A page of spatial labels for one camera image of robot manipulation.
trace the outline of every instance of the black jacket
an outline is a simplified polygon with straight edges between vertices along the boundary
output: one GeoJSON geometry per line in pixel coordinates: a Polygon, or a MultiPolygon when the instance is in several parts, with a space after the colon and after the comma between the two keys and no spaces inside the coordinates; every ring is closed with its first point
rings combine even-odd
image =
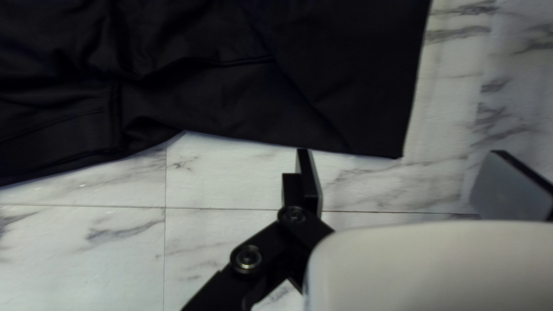
{"type": "Polygon", "coordinates": [[[401,156],[429,0],[0,0],[0,185],[181,130],[401,156]]]}

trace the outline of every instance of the black metal bracket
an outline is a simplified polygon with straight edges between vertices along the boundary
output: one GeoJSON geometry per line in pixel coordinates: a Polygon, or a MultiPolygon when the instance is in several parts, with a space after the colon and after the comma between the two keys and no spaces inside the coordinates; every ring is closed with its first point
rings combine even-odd
{"type": "Polygon", "coordinates": [[[250,311],[286,279],[301,292],[309,254],[333,229],[320,219],[321,188],[309,150],[298,149],[296,173],[282,180],[277,221],[238,245],[182,311],[250,311]]]}

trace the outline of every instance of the screw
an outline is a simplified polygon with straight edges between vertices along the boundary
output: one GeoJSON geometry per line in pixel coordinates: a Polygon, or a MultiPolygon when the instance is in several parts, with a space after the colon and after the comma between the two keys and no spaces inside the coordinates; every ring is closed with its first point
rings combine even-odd
{"type": "Polygon", "coordinates": [[[291,224],[300,224],[305,221],[303,209],[299,206],[290,206],[282,218],[291,224]]]}
{"type": "Polygon", "coordinates": [[[261,263],[261,253],[255,245],[245,245],[236,254],[238,267],[244,270],[251,270],[261,263]]]}

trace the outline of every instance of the tile grout line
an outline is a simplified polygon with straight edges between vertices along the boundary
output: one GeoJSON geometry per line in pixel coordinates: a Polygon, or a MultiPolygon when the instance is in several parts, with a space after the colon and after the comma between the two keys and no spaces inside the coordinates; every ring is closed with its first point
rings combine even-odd
{"type": "MultiPolygon", "coordinates": [[[[278,211],[278,209],[224,209],[224,208],[188,208],[188,207],[167,207],[167,206],[134,206],[134,205],[75,205],[75,204],[34,204],[34,203],[0,203],[4,206],[59,206],[59,207],[76,207],[76,208],[135,208],[135,209],[189,209],[189,210],[239,210],[239,211],[278,211]]],[[[461,215],[478,215],[476,213],[464,212],[417,212],[417,211],[336,211],[323,210],[323,212],[358,212],[372,214],[461,214],[461,215]]]]}
{"type": "Polygon", "coordinates": [[[163,299],[161,309],[165,311],[165,245],[167,242],[167,148],[169,144],[165,142],[165,185],[163,187],[165,192],[165,199],[163,201],[163,299]]]}

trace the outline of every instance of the black garment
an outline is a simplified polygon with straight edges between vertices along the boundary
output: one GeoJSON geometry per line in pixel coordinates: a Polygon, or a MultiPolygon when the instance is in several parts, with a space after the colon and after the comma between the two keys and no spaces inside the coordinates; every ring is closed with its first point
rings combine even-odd
{"type": "Polygon", "coordinates": [[[429,0],[0,0],[0,185],[182,129],[397,158],[429,0]]]}

